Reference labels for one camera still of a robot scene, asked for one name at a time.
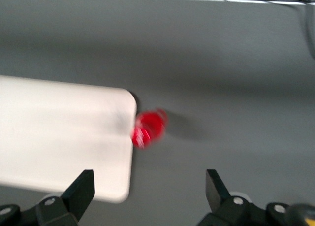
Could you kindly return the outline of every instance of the screw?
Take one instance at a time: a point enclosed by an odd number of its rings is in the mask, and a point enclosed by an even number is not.
[[[243,203],[244,203],[243,200],[239,197],[234,198],[233,202],[237,205],[243,205]]]
[[[3,210],[0,211],[0,215],[5,215],[5,214],[7,214],[7,213],[10,213],[11,210],[12,210],[12,209],[11,209],[10,207],[5,208],[5,209],[3,209]]]
[[[54,198],[51,198],[51,199],[45,201],[44,205],[46,205],[46,206],[47,206],[47,205],[52,205],[54,202],[55,202],[55,199],[54,199]]]
[[[282,205],[275,205],[274,207],[275,211],[279,212],[279,213],[285,213],[286,210]]]

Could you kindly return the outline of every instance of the red bottle cap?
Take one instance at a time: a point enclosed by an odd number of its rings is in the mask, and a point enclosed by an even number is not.
[[[153,141],[160,139],[165,133],[167,122],[167,114],[161,109],[138,114],[131,133],[134,146],[146,149]]]

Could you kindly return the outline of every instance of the gray table surface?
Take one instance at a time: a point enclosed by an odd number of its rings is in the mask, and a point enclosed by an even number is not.
[[[134,151],[128,199],[93,201],[82,226],[195,225],[207,168],[260,207],[314,204],[313,9],[0,0],[0,74],[125,88],[168,112],[163,141]],[[0,186],[0,204],[22,209],[45,195]]]

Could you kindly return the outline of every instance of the white cutting board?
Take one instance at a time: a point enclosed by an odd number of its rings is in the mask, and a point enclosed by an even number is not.
[[[93,169],[95,199],[124,201],[135,113],[124,89],[0,76],[0,184],[63,192]]]

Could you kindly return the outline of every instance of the yellow object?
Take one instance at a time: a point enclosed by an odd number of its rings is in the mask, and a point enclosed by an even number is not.
[[[305,219],[305,221],[309,226],[315,226],[315,220]]]

